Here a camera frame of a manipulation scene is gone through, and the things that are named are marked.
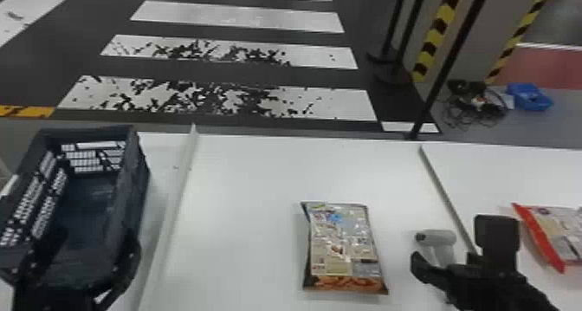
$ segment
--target yellow and black striped pole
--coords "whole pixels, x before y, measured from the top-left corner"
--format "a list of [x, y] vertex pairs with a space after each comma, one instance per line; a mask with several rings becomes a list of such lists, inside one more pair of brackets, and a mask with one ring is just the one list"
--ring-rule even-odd
[[515, 31], [513, 36], [511, 36], [509, 42], [505, 44], [505, 48], [503, 48], [503, 53], [501, 53], [501, 56], [499, 57], [499, 59], [497, 59], [497, 62], [491, 68], [491, 71], [487, 75], [487, 79], [485, 80], [486, 84], [491, 85], [495, 82], [495, 79], [497, 79], [497, 76], [501, 73], [503, 67], [505, 67], [505, 65], [508, 64], [509, 58], [511, 57], [511, 54], [513, 54], [515, 50], [515, 46], [519, 42], [521, 42], [521, 39], [526, 34], [527, 29], [532, 25], [532, 23], [534, 23], [535, 18], [540, 14], [541, 9], [544, 7], [544, 4], [546, 4], [546, 2], [547, 0], [533, 0], [532, 9], [530, 9], [526, 16], [524, 16], [523, 19], [521, 19], [521, 23], [517, 31]]
[[48, 118], [54, 111], [54, 107], [0, 105], [0, 117]]
[[442, 0], [440, 7], [436, 11], [435, 19], [430, 26], [429, 33], [424, 40], [417, 63], [412, 69], [412, 79], [415, 82], [424, 81], [424, 78], [429, 73], [430, 67], [435, 62], [438, 48], [443, 45], [447, 30], [455, 20], [456, 10], [460, 2], [461, 0]]

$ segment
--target blue container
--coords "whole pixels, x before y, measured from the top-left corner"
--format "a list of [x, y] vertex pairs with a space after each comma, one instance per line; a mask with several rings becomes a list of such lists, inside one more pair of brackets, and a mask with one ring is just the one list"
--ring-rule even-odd
[[513, 82], [508, 85], [508, 94], [515, 98], [515, 105], [527, 111], [546, 111], [553, 100], [545, 96], [530, 82]]

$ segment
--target snack bag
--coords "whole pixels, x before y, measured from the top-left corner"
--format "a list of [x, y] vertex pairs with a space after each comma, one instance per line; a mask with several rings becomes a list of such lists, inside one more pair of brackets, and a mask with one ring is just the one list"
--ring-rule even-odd
[[582, 210], [513, 204], [540, 253], [560, 273], [582, 263]]
[[387, 295], [366, 207], [301, 206], [311, 226], [303, 288]]

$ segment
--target black pole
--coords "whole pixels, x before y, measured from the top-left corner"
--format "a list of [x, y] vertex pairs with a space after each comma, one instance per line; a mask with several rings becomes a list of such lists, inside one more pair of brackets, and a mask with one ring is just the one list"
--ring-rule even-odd
[[414, 0], [414, 5], [412, 6], [411, 16], [408, 17], [408, 23], [406, 24], [406, 29], [402, 35], [402, 41], [400, 42], [400, 48], [398, 48], [398, 55], [396, 56], [396, 64], [392, 67], [391, 73], [397, 74], [399, 69], [399, 63], [402, 62], [406, 49], [408, 48], [408, 43], [411, 41], [412, 31], [414, 26], [417, 24], [418, 14], [420, 14], [420, 9], [423, 8], [424, 0]]
[[386, 38], [384, 39], [384, 44], [382, 44], [382, 56], [387, 56], [388, 51], [392, 45], [392, 38], [394, 38], [394, 32], [396, 31], [396, 26], [398, 26], [398, 20], [400, 19], [400, 14], [402, 13], [402, 6], [404, 5], [404, 0], [397, 0], [394, 11], [392, 12], [392, 19], [390, 20], [390, 26], [388, 27], [388, 33], [386, 33]]
[[402, 60], [404, 59], [404, 54], [408, 48], [408, 44], [411, 41], [412, 31], [414, 31], [414, 26], [417, 24], [418, 15], [420, 14], [421, 8], [423, 8], [424, 0], [414, 0], [412, 5], [411, 15], [408, 17], [408, 22], [406, 23], [406, 29], [402, 35], [402, 40], [400, 41], [400, 46], [398, 48], [398, 53], [396, 59], [390, 71], [388, 73], [388, 78], [383, 79], [377, 76], [377, 78], [383, 82], [387, 82], [394, 85], [404, 85], [411, 82], [410, 75], [402, 66]]
[[467, 17], [465, 18], [465, 21], [462, 23], [461, 29], [459, 30], [459, 34], [457, 35], [455, 42], [453, 43], [453, 47], [450, 49], [450, 53], [447, 56], [447, 59], [444, 61], [443, 67], [441, 68], [441, 71], [438, 73], [435, 83], [432, 86], [432, 89], [430, 90], [429, 97], [426, 99], [426, 102], [424, 103], [423, 111], [420, 113], [420, 117], [414, 124], [414, 127], [412, 128], [411, 132], [408, 134], [408, 139], [416, 140], [418, 138], [420, 128], [423, 126], [426, 117], [430, 114], [430, 110], [432, 109], [432, 106], [435, 104], [435, 100], [437, 100], [437, 96], [441, 92], [441, 89], [443, 89], [443, 85], [447, 81], [447, 77], [449, 76], [450, 70], [455, 65], [456, 58], [459, 55], [459, 52], [461, 52], [462, 46], [465, 44], [467, 36], [469, 36], [469, 33], [473, 28], [473, 25], [475, 24], [477, 17], [481, 13], [481, 10], [485, 5], [486, 1], [487, 0], [473, 1], [471, 9], [469, 10]]

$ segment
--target white tabletop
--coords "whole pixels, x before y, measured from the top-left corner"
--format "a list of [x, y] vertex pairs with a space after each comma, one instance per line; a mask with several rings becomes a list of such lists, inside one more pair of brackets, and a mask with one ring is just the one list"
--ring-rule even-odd
[[[152, 257], [158, 245], [161, 224], [166, 211], [169, 195], [182, 190], [179, 186], [179, 173], [188, 135], [169, 133], [140, 133], [140, 144], [150, 170], [150, 183], [145, 198], [139, 241], [142, 245], [142, 260], [138, 274], [131, 287], [122, 295], [110, 310], [137, 310], [152, 264]], [[12, 287], [0, 282], [0, 305], [9, 310], [12, 302]]]
[[[454, 229], [413, 142], [201, 135], [140, 311], [444, 310], [410, 273], [418, 230]], [[390, 295], [305, 292], [301, 201], [369, 207]], [[461, 260], [467, 246], [456, 245]]]
[[[423, 151], [459, 220], [473, 238], [473, 217], [516, 217], [511, 203], [582, 206], [582, 151], [426, 143]], [[561, 275], [540, 259], [522, 225], [518, 269], [562, 311], [580, 310], [582, 267]]]

